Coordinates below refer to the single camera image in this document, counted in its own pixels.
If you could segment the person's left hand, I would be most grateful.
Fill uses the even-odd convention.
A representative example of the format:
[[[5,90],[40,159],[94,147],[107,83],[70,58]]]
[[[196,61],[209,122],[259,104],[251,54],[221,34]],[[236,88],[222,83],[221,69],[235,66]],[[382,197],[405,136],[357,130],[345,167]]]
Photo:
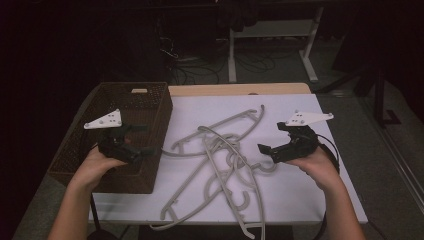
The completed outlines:
[[[92,192],[107,171],[124,165],[125,162],[106,157],[99,151],[98,147],[94,147],[75,172],[68,188],[74,191]]]

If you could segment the white metal desk frame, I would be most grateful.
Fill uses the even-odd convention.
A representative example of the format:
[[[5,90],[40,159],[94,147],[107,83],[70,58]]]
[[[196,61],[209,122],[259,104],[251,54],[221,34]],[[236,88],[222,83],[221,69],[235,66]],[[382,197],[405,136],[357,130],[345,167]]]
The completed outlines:
[[[264,37],[306,37],[307,43],[299,51],[299,56],[311,82],[317,82],[318,77],[309,59],[314,40],[320,25],[324,8],[319,7],[312,19],[305,20],[277,20],[258,21],[252,27],[246,27],[242,32],[229,31],[229,57],[228,76],[230,83],[237,82],[236,63],[234,57],[234,44],[240,38],[264,38]]]

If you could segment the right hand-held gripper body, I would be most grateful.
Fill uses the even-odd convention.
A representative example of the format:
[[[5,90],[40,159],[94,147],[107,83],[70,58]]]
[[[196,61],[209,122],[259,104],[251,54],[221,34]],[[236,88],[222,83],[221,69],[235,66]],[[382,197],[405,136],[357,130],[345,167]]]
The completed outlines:
[[[311,113],[296,111],[292,117],[284,121],[290,127],[290,141],[282,146],[273,148],[276,153],[271,156],[275,163],[307,157],[318,147],[327,150],[328,147],[318,140],[318,134],[310,127],[312,123],[327,121],[334,118],[332,113]]]

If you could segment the white table sheet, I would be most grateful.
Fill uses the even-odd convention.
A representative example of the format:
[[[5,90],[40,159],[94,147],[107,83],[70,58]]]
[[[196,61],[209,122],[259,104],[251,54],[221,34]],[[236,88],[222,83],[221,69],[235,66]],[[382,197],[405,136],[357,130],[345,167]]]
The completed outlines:
[[[313,94],[176,97],[168,132],[191,132],[195,124],[212,124],[227,116],[265,106],[260,125],[240,148],[254,167],[268,224],[316,223],[325,212],[324,195],[314,181],[298,168],[274,164],[258,150],[258,144],[272,147],[288,142],[278,122],[288,120],[296,111],[318,113],[321,107]],[[219,170],[224,170],[227,152],[213,155]],[[107,194],[94,196],[100,219],[113,223],[162,225],[178,217],[186,225],[234,225],[237,223],[226,196],[219,191],[212,164],[200,168],[179,168],[160,160],[154,190],[150,194]],[[241,213],[246,222],[258,222],[258,204],[253,191],[232,175],[227,182],[236,205],[248,195],[250,202]]]

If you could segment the brown wicker basket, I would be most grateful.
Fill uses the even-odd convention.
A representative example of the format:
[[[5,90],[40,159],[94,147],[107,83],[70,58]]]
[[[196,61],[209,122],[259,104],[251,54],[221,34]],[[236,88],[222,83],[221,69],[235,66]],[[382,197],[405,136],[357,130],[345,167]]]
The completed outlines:
[[[162,147],[173,103],[164,82],[106,82],[98,85],[84,100],[55,154],[48,174],[67,185],[97,145],[101,129],[86,130],[84,124],[116,109],[125,124],[147,125],[148,131],[128,132],[126,141],[137,148],[155,147],[156,154],[126,163],[106,173],[95,188],[98,193],[150,194],[153,192]]]

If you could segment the black metal stand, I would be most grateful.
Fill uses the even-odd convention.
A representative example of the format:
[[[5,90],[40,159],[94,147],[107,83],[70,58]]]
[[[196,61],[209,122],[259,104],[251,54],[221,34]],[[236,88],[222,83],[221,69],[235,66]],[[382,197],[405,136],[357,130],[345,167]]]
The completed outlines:
[[[358,79],[353,89],[355,96],[365,97],[371,89],[374,89],[373,117],[381,128],[385,129],[387,125],[399,125],[401,123],[393,110],[384,107],[385,76],[382,67],[376,62],[362,64],[335,82],[315,90],[315,93],[330,93],[354,79]]]

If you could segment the person's right hand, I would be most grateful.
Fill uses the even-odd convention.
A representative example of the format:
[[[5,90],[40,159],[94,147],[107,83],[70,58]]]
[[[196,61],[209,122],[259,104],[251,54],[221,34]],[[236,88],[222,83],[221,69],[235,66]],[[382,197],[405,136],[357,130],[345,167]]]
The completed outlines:
[[[341,186],[341,179],[329,156],[318,147],[307,157],[288,161],[310,176],[324,192],[334,192]]]

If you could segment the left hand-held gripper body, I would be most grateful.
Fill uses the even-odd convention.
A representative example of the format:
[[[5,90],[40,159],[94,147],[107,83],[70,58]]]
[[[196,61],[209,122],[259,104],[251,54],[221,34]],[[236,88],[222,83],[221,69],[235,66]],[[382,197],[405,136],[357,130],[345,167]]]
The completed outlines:
[[[99,151],[109,158],[114,158],[126,163],[135,163],[142,159],[136,154],[137,147],[126,141],[130,131],[129,125],[122,120],[121,111],[116,109],[104,116],[84,124],[86,130],[101,129],[97,146]]]

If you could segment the metal floor rail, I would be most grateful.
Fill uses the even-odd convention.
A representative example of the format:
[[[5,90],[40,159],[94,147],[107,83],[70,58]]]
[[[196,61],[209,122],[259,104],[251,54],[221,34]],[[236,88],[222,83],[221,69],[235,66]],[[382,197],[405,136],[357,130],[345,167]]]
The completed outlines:
[[[393,164],[397,172],[404,181],[417,207],[424,215],[424,187],[417,180],[415,174],[406,162],[405,157],[397,147],[394,138],[387,130],[387,127],[390,125],[400,125],[400,120],[392,110],[384,110],[383,118],[379,119],[374,115],[373,105],[368,100],[365,98],[360,98],[359,103],[367,117],[370,119],[376,132],[384,142],[386,149],[389,151],[392,157]]]

